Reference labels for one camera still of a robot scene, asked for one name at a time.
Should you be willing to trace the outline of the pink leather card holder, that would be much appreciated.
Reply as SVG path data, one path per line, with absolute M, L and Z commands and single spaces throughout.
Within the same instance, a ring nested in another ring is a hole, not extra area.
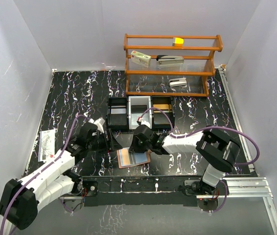
M 131 164 L 128 165 L 128 166 L 122 166 L 121 165 L 121 160 L 120 160 L 120 151 L 121 150 L 118 150 L 116 153 L 117 153 L 117 159 L 118 159 L 118 166 L 120 169 L 122 168 L 128 168 L 128 167 L 134 167 L 134 166 L 138 166 L 138 165 L 142 165 L 142 164 L 147 164 L 147 163 L 150 163 L 150 153 L 149 152 L 144 152 L 144 153 L 131 153 L 129 152 L 130 154 L 130 157 L 131 157 Z

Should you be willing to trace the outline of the black white organizer tray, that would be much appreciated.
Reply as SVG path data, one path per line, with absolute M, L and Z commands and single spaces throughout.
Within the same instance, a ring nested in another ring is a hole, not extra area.
M 164 113 L 154 108 L 154 104 L 171 104 L 172 112 Z M 111 115 L 113 108 L 125 108 L 126 114 Z M 171 130 L 175 126 L 173 98 L 170 96 L 128 96 L 108 99 L 106 126 L 117 131 L 130 131 L 138 127 L 137 120 L 142 117 L 151 125 L 151 129 Z

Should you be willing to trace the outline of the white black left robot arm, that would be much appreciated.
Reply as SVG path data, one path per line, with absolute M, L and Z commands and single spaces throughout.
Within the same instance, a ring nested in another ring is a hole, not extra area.
M 104 130 L 105 120 L 88 119 L 77 135 L 69 136 L 55 157 L 21 179 L 11 179 L 4 187 L 0 199 L 0 215 L 3 216 L 0 234 L 6 221 L 24 230 L 36 218 L 38 212 L 64 194 L 82 192 L 82 177 L 72 168 L 89 152 L 114 152 L 122 146 L 110 129 Z

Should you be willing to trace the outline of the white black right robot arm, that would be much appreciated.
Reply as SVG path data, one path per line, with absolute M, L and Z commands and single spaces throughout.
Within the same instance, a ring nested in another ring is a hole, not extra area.
M 197 183 L 189 188 L 200 194 L 213 194 L 218 183 L 227 173 L 232 172 L 241 144 L 218 127 L 205 127 L 194 134 L 158 134 L 146 125 L 134 130 L 129 147 L 131 153 L 170 155 L 173 153 L 198 153 L 208 162 L 208 166 Z

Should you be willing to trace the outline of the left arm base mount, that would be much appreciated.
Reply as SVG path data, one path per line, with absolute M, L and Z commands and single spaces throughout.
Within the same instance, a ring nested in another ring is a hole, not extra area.
M 96 197 L 98 195 L 98 182 L 94 180 L 81 181 L 77 185 L 76 190 L 77 192 L 65 194 L 59 199 L 65 213 L 73 215 L 84 207 L 86 199 Z

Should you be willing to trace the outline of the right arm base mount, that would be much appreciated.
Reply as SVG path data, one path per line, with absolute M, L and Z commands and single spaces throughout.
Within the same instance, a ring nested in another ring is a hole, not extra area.
M 178 187 L 178 191 L 195 198 L 197 206 L 207 212 L 218 210 L 224 204 L 224 202 L 219 204 L 219 198 L 221 196 L 226 198 L 230 193 L 226 180 L 219 181 L 215 187 L 204 183 L 202 180 L 185 180 Z

